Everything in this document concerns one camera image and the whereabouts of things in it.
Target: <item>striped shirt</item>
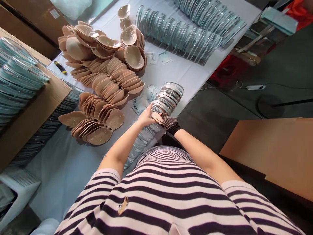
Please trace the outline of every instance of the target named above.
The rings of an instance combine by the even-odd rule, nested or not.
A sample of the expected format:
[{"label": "striped shirt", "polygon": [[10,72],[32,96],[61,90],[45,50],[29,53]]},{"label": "striped shirt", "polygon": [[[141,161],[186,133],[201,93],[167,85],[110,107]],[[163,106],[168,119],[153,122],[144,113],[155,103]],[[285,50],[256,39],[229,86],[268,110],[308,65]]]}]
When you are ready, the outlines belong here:
[{"label": "striped shirt", "polygon": [[183,150],[154,147],[122,180],[97,171],[56,235],[304,234],[250,184],[219,185]]}]

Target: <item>brown cardboard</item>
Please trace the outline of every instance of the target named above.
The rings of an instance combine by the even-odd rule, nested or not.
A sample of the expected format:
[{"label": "brown cardboard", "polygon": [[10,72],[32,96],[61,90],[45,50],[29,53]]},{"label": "brown cardboard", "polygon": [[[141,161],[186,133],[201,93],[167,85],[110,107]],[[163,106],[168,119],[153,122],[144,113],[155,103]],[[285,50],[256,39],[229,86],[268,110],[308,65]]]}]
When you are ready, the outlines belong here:
[{"label": "brown cardboard", "polygon": [[68,25],[68,22],[50,0],[6,0],[6,2],[58,45],[58,37],[63,36],[62,27]]},{"label": "brown cardboard", "polygon": [[313,118],[239,121],[220,154],[313,201]]},{"label": "brown cardboard", "polygon": [[69,94],[69,88],[41,64],[37,65],[51,77],[44,90],[17,117],[0,138],[0,172],[2,172],[20,149],[48,119],[62,100]]},{"label": "brown cardboard", "polygon": [[37,52],[36,50],[31,48],[30,46],[26,45],[21,40],[19,40],[16,37],[12,36],[11,34],[9,34],[7,31],[5,31],[2,28],[0,28],[0,37],[7,37],[7,38],[10,38],[10,39],[16,41],[17,43],[22,45],[26,50],[28,50],[35,58],[37,58],[44,65],[48,66],[49,64],[51,64],[51,60],[49,60],[47,57],[43,56],[42,54],[40,54],[39,52]]},{"label": "brown cardboard", "polygon": [[1,5],[0,27],[48,58],[53,59],[58,52],[58,48],[53,47]]}]

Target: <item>glove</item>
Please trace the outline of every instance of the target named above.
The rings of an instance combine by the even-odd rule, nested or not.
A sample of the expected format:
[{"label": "glove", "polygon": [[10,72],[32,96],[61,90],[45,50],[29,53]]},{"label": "glove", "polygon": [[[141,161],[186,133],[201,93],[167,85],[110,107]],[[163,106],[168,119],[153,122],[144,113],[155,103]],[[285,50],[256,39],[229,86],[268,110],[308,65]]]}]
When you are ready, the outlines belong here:
[{"label": "glove", "polygon": [[173,136],[178,130],[181,129],[176,118],[169,117],[165,113],[162,113],[161,117],[163,118],[162,127]]}]

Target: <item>black cable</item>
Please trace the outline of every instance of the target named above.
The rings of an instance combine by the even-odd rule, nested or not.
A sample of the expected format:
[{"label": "black cable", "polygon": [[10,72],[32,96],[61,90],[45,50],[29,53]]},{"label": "black cable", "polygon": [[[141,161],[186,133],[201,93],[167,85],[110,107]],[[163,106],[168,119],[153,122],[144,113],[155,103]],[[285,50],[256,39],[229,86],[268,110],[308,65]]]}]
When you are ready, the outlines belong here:
[{"label": "black cable", "polygon": [[[290,89],[313,90],[313,88],[293,87],[293,86],[287,86],[287,85],[279,84],[279,83],[266,83],[265,85],[261,86],[261,87],[259,88],[259,90],[262,90],[263,87],[264,87],[264,86],[267,86],[267,85],[283,86],[283,87],[290,88]],[[203,89],[201,89],[201,90],[207,90],[207,89],[211,89],[211,88],[218,88],[218,89],[247,89],[247,86],[246,86],[246,87],[243,87],[243,82],[242,82],[242,81],[237,81],[237,82],[236,82],[236,87],[218,87],[218,86],[212,86],[212,87],[203,88]]]},{"label": "black cable", "polygon": [[305,87],[293,87],[293,86],[287,86],[287,85],[283,85],[283,84],[279,84],[279,83],[267,83],[263,86],[260,87],[260,89],[262,89],[264,86],[266,85],[277,85],[277,86],[283,86],[286,88],[290,88],[290,89],[303,89],[303,90],[313,90],[313,88],[305,88]]}]

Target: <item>stack of clear plastic shells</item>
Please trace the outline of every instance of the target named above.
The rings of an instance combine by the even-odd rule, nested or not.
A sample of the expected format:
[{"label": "stack of clear plastic shells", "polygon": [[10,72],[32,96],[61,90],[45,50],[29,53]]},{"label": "stack of clear plastic shells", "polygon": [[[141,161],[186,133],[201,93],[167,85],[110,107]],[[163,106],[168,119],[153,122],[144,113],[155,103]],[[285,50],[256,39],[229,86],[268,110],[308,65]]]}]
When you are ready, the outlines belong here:
[{"label": "stack of clear plastic shells", "polygon": [[222,36],[222,47],[246,25],[246,22],[218,0],[173,0],[173,2],[197,25]]},{"label": "stack of clear plastic shells", "polygon": [[143,34],[184,52],[187,59],[196,63],[206,62],[222,41],[217,34],[144,6],[138,9],[136,25]]},{"label": "stack of clear plastic shells", "polygon": [[0,38],[0,66],[3,66],[13,56],[26,61],[29,64],[36,65],[38,61],[24,47],[17,42],[6,38]]},{"label": "stack of clear plastic shells", "polygon": [[29,139],[29,141],[23,146],[19,153],[12,160],[10,165],[26,166],[46,145],[49,139],[59,129],[62,124],[59,122],[58,117],[63,114],[72,112],[79,103],[79,95],[84,92],[78,89],[72,84],[64,81],[70,88],[71,92],[60,103],[56,110],[50,115],[50,117],[43,123],[38,131]]},{"label": "stack of clear plastic shells", "polygon": [[[3,58],[1,49],[0,47],[0,57]],[[49,76],[28,60],[13,56],[5,61],[0,68],[0,130],[27,105],[49,79]]]},{"label": "stack of clear plastic shells", "polygon": [[[152,102],[152,111],[167,113],[170,116],[180,102],[184,92],[183,87],[177,83],[164,83],[160,92]],[[149,145],[155,135],[161,130],[162,126],[158,123],[151,124],[142,129],[128,155],[124,170],[139,157],[143,149]]]}]

